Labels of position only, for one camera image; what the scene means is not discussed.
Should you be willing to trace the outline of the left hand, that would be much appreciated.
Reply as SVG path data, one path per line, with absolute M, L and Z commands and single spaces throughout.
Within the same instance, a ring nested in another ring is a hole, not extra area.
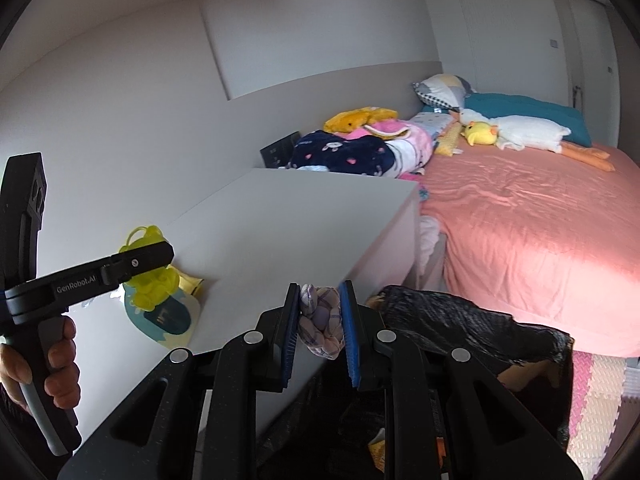
M 62 339 L 52 344 L 48 353 L 51 374 L 44 382 L 44 391 L 53 403 L 62 410 L 76 408 L 80 401 L 80 371 L 76 358 L 76 325 L 69 316 L 64 316 Z M 32 370 L 25 359 L 6 344 L 1 345 L 1 383 L 9 399 L 24 411 L 28 406 L 21 385 L 32 382 Z

